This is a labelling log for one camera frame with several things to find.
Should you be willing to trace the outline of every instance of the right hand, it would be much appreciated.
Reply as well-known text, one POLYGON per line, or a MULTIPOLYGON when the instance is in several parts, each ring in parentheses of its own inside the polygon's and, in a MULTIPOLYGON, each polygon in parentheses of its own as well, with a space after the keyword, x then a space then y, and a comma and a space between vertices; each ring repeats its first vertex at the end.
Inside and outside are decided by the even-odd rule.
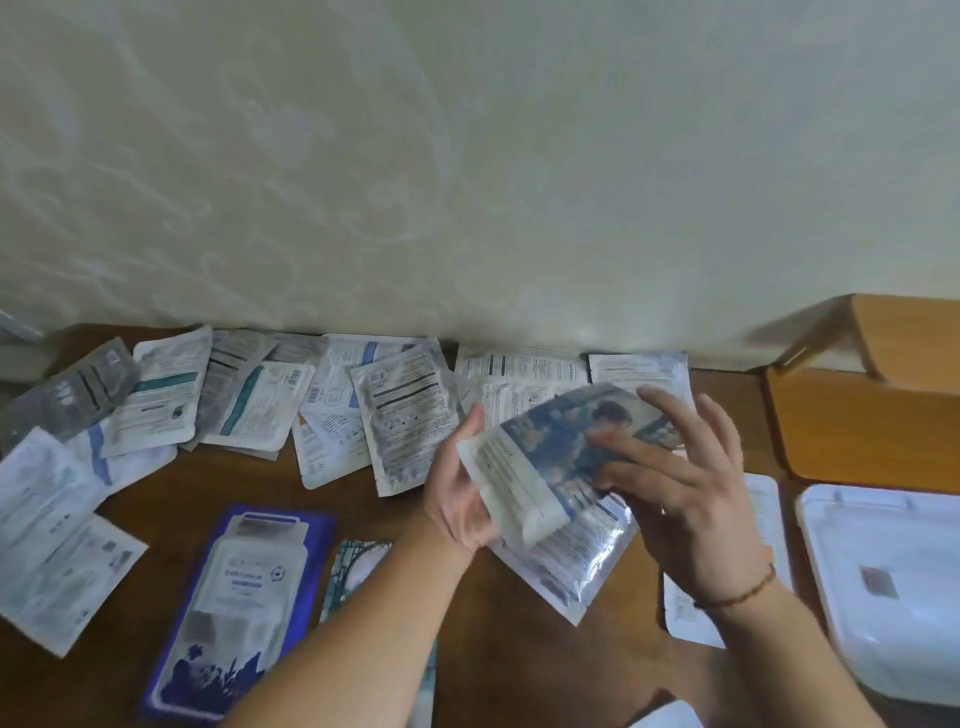
POLYGON ((592 445, 630 462, 608 463, 594 487, 626 497, 650 555, 694 599, 744 595, 769 573, 770 557, 756 530, 733 420, 707 395, 697 397, 694 411, 655 387, 636 393, 673 423, 689 459, 620 428, 595 430, 592 445))

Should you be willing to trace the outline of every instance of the blue stripe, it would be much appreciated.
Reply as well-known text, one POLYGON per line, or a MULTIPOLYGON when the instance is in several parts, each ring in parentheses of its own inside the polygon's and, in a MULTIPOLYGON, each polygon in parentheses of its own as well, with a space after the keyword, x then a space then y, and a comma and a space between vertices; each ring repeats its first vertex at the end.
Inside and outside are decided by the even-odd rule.
POLYGON ((90 438, 90 464, 93 467, 93 471, 97 474, 97 477, 107 483, 107 485, 113 485, 113 479, 110 477, 110 468, 107 466, 107 461, 100 455, 104 449, 104 431, 103 428, 100 427, 100 423, 88 427, 86 435, 90 438))
POLYGON ((256 386, 256 381, 260 379, 262 373, 263 367, 257 367, 250 372, 250 376, 247 377, 247 381, 243 383, 243 387, 240 389, 240 394, 237 395, 236 402, 233 403, 233 411, 230 412, 230 416, 227 417, 227 421, 220 430, 221 435, 230 435, 237 426, 243 416, 243 411, 247 408, 247 402, 250 401, 250 395, 253 394, 253 387, 256 386))
MULTIPOLYGON (((358 367, 362 367, 364 364, 370 364, 373 362, 373 358, 376 356, 376 342, 368 341, 367 346, 363 348, 363 356, 360 359, 358 367)), ((354 390, 353 394, 350 395, 350 404, 349 407, 353 409, 359 409, 360 402, 357 401, 357 393, 354 390)))
POLYGON ((185 375, 170 375, 162 376, 160 379, 148 379, 147 381, 141 381, 135 387, 133 387, 134 392, 150 392, 155 389, 163 389, 164 387, 174 387, 178 384, 186 384, 190 381, 197 381, 196 372, 188 372, 185 375))

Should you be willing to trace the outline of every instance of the bracelet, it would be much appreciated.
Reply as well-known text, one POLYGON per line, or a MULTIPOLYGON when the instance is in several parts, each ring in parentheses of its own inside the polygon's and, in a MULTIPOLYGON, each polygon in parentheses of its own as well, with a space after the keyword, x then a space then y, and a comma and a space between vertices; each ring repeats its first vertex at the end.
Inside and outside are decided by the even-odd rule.
POLYGON ((766 587, 768 584, 771 584, 773 580, 776 578, 777 578, 777 568, 771 563, 770 571, 767 573, 767 575, 760 580, 759 584, 757 584, 747 593, 737 596, 733 599, 721 599, 720 601, 707 601, 707 602, 695 601, 693 602, 693 606, 696 607, 697 609, 705 610, 705 609, 725 609, 726 607, 733 607, 733 606, 736 606, 737 604, 743 604, 743 602, 745 602, 747 599, 758 595, 761 591, 763 591, 764 587, 766 587))

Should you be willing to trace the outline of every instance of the white wall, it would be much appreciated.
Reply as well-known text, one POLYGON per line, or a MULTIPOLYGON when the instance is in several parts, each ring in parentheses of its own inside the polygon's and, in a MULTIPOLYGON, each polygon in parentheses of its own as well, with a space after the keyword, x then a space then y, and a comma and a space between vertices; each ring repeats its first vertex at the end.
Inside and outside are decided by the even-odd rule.
POLYGON ((697 350, 960 297, 958 38, 955 0, 7 0, 0 310, 697 350))

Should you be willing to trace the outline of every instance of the transparent packet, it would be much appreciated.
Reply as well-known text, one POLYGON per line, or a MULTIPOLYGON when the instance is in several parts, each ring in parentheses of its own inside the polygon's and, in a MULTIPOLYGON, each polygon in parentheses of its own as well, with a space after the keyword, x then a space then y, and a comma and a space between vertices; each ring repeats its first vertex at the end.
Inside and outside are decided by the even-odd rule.
POLYGON ((609 495, 536 546, 491 551, 571 624, 577 626, 638 532, 630 507, 609 495))
POLYGON ((423 484, 440 444, 464 417, 440 342, 350 370, 376 490, 394 496, 423 484))
POLYGON ((140 367, 119 338, 0 410, 0 451, 10 452, 34 427, 61 442, 112 412, 140 381, 140 367))

